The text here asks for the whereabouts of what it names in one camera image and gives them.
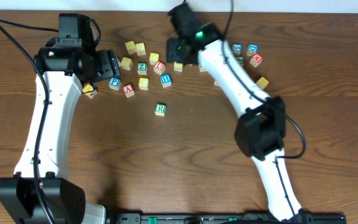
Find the yellow O letter block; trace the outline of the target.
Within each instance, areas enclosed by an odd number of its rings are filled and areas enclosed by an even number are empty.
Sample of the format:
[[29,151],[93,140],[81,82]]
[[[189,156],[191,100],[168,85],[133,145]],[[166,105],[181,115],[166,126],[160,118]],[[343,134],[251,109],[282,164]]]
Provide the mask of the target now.
[[149,62],[151,65],[155,65],[159,61],[159,54],[151,52],[149,56]]

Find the green R letter block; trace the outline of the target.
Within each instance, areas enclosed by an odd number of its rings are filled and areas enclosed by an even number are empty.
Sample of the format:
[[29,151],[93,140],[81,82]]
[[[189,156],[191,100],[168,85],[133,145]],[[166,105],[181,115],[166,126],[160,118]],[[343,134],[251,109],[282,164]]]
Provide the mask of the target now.
[[155,115],[165,116],[166,110],[167,110],[167,106],[165,104],[157,103],[155,107]]

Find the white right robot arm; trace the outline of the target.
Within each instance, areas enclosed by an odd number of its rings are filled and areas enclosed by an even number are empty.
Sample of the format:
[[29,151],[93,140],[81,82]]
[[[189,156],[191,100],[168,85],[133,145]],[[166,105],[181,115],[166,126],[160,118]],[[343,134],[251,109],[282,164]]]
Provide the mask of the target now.
[[204,68],[227,96],[238,117],[234,139],[254,162],[268,199],[268,209],[280,222],[306,221],[288,176],[285,161],[285,123],[298,132],[301,143],[305,136],[285,112],[284,101],[272,98],[248,75],[233,55],[226,32],[211,22],[197,20],[187,2],[175,6],[168,18],[177,33],[167,41],[168,62],[198,64]]

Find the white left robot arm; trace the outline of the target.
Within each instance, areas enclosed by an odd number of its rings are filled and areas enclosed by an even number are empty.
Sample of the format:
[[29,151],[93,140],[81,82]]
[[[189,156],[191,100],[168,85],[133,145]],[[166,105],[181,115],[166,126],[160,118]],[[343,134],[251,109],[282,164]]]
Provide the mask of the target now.
[[29,135],[12,177],[0,178],[0,202],[16,223],[114,222],[102,205],[86,200],[68,180],[67,149],[76,104],[95,84],[119,78],[113,50],[98,50],[96,21],[76,13],[59,16],[57,36],[29,57],[36,99]]

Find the yellow block far left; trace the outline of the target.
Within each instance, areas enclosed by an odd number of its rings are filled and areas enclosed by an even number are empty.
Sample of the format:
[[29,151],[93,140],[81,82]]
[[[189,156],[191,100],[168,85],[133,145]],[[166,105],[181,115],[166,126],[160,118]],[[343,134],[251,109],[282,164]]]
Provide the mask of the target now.
[[87,83],[83,89],[82,89],[82,94],[86,95],[89,98],[94,98],[96,96],[96,94],[98,93],[96,87],[90,83]]

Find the green block behind left gripper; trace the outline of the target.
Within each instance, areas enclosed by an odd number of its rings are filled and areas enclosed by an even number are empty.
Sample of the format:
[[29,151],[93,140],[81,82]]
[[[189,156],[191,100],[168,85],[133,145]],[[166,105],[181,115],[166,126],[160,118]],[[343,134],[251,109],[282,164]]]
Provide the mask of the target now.
[[120,60],[120,58],[118,56],[116,56],[116,61],[117,61],[118,66],[122,67],[121,60]]

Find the blue P letter block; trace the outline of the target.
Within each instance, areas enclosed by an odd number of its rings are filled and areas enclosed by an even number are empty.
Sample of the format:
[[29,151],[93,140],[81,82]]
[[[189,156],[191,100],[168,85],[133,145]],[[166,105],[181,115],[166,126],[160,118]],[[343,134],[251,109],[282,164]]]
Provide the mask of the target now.
[[119,78],[111,78],[108,85],[110,89],[119,91],[121,87],[121,80]]

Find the yellow S letter block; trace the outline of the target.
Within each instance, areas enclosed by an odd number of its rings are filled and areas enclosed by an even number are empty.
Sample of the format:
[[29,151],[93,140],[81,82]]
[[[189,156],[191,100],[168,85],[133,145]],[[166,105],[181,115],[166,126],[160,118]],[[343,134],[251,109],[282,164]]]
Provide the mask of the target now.
[[136,48],[136,53],[137,53],[138,56],[146,54],[145,44],[143,42],[142,43],[137,43],[135,45],[135,48]]

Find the green J letter block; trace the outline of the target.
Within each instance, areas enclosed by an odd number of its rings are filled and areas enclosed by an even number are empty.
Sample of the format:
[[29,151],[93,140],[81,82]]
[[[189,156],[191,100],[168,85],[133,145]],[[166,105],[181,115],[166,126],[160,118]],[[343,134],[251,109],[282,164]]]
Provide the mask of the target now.
[[244,65],[244,57],[236,57],[237,62],[239,63],[240,66]]

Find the yellow block top left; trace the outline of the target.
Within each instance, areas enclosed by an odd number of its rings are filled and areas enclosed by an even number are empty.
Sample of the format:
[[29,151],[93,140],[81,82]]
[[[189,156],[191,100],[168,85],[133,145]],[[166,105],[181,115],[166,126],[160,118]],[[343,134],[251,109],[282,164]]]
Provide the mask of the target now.
[[136,53],[136,46],[135,46],[135,43],[133,40],[126,42],[125,46],[126,46],[128,54]]

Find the green Z letter block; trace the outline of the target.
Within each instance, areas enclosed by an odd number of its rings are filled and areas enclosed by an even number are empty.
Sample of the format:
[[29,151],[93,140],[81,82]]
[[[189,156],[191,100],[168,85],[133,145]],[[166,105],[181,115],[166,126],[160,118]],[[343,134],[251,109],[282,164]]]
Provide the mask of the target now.
[[146,75],[147,74],[147,64],[145,62],[139,62],[137,64],[137,73],[139,75]]

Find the blue D block right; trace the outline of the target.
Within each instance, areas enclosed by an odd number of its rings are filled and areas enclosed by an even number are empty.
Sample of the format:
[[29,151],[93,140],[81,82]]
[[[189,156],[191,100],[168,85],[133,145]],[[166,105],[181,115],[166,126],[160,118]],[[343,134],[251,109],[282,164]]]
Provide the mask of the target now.
[[259,46],[256,44],[249,44],[246,55],[248,57],[255,55],[258,52]]

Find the red A letter block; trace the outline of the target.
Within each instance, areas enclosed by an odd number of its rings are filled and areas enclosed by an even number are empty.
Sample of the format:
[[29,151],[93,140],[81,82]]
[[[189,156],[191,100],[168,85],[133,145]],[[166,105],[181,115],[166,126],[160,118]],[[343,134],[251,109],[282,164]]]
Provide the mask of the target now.
[[127,85],[124,85],[122,89],[123,89],[123,92],[127,98],[135,95],[134,87],[130,83]]

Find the yellow C letter block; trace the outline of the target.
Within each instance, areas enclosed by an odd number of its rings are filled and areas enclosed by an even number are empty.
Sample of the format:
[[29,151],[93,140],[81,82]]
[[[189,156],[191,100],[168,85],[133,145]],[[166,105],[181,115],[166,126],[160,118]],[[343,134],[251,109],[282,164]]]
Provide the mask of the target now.
[[148,78],[139,78],[139,89],[148,90],[149,89],[149,79]]

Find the yellow block far right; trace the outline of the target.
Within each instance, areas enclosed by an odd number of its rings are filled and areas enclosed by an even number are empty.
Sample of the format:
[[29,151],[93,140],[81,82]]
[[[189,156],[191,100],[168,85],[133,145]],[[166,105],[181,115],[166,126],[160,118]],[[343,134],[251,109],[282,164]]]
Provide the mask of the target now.
[[257,82],[256,82],[257,86],[259,88],[261,88],[262,90],[264,90],[267,85],[269,84],[269,81],[265,78],[265,77],[260,77]]

